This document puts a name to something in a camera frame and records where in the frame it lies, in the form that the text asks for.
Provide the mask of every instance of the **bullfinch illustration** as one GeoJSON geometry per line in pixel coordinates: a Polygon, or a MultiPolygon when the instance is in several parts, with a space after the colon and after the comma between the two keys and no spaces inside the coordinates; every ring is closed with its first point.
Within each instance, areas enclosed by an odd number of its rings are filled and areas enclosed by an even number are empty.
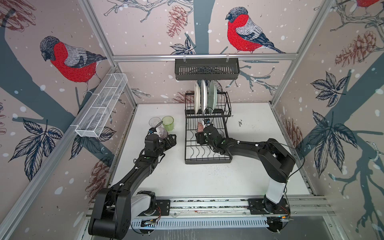
{"type": "Polygon", "coordinates": [[[236,53],[240,51],[253,53],[261,48],[284,53],[265,36],[263,30],[248,16],[248,11],[244,7],[231,9],[225,19],[228,20],[228,41],[237,49],[236,53]]]}
{"type": "Polygon", "coordinates": [[[349,2],[349,1],[356,2],[356,7],[355,7],[355,9],[353,9],[353,11],[350,15],[353,15],[353,12],[356,10],[357,7],[363,7],[363,8],[365,8],[365,14],[362,17],[364,17],[364,16],[370,14],[369,12],[367,12],[367,7],[371,6],[374,3],[377,3],[379,0],[345,0],[341,3],[339,3],[339,5],[342,5],[342,4],[349,2]]]}
{"type": "Polygon", "coordinates": [[[83,92],[83,96],[86,93],[91,93],[88,90],[88,81],[93,75],[96,75],[98,64],[107,59],[100,54],[86,51],[84,48],[72,47],[60,42],[53,36],[48,36],[42,40],[40,51],[43,59],[45,61],[49,59],[68,80],[76,83],[87,83],[87,90],[83,92]]]}

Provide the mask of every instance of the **plate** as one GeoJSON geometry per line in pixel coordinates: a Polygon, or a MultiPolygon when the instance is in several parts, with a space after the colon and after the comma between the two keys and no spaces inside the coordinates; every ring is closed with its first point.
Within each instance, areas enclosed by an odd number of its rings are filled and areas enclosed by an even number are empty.
{"type": "Polygon", "coordinates": [[[201,81],[201,111],[202,111],[202,114],[205,114],[205,109],[207,108],[208,106],[208,89],[207,89],[207,85],[205,84],[205,80],[202,80],[201,81]]]}
{"type": "Polygon", "coordinates": [[[195,114],[197,114],[200,108],[200,87],[197,84],[197,81],[195,83],[194,103],[195,103],[195,114]]]}
{"type": "Polygon", "coordinates": [[[210,114],[213,113],[217,104],[217,87],[213,81],[209,83],[209,92],[208,92],[208,111],[210,114]]]}

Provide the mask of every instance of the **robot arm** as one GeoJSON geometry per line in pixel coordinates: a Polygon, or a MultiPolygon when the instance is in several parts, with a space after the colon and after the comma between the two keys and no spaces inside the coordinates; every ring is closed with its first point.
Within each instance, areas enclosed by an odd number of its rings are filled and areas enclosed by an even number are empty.
{"type": "Polygon", "coordinates": [[[271,201],[272,205],[279,204],[288,176],[295,165],[294,157],[283,146],[272,138],[266,142],[244,142],[223,138],[213,125],[205,127],[203,134],[204,141],[199,143],[208,144],[214,152],[229,156],[231,159],[239,155],[260,160],[270,176],[266,199],[271,201]]]}
{"type": "Polygon", "coordinates": [[[90,235],[123,239],[132,219],[141,212],[150,215],[155,211],[156,197],[153,192],[140,191],[134,198],[132,194],[161,162],[159,157],[165,156],[164,151],[175,145],[176,135],[168,135],[166,139],[156,134],[147,135],[145,148],[132,170],[112,187],[98,192],[88,228],[90,235]]]}

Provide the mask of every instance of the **white table surface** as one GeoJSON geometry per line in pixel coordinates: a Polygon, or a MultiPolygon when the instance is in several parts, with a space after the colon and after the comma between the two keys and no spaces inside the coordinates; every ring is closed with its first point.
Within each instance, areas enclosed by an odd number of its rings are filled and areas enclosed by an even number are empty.
{"type": "MultiPolygon", "coordinates": [[[[177,144],[165,152],[166,156],[137,191],[150,190],[156,196],[248,196],[264,195],[269,176],[256,159],[234,156],[229,164],[185,164],[184,104],[140,104],[123,149],[113,184],[120,181],[134,166],[144,148],[144,138],[152,117],[170,115],[175,120],[177,144]]],[[[232,103],[232,115],[227,122],[228,136],[241,141],[260,142],[274,138],[286,144],[283,134],[267,103],[232,103]]],[[[287,184],[288,195],[309,194],[300,172],[287,184]]]]}

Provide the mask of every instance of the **dish rack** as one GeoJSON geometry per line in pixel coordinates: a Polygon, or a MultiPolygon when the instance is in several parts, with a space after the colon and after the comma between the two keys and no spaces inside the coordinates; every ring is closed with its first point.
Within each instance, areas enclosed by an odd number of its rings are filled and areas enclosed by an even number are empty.
{"type": "Polygon", "coordinates": [[[217,105],[212,113],[199,109],[195,114],[194,93],[185,94],[185,164],[230,163],[229,156],[215,153],[206,144],[196,142],[197,123],[209,118],[222,137],[228,136],[227,120],[231,116],[231,103],[227,92],[217,93],[217,105]]]}

